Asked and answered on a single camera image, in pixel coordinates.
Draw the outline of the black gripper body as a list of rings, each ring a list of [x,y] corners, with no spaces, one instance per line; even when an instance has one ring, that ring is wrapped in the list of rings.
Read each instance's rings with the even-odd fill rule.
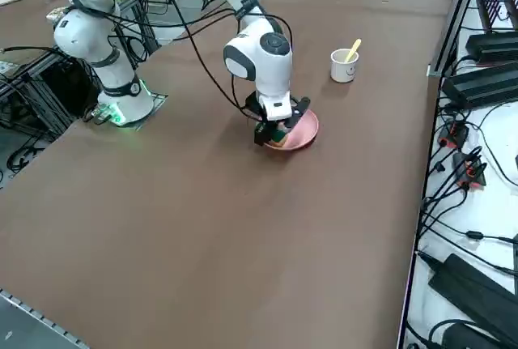
[[[299,122],[299,100],[290,93],[267,97],[253,92],[245,100],[245,109],[268,124],[296,125]]]

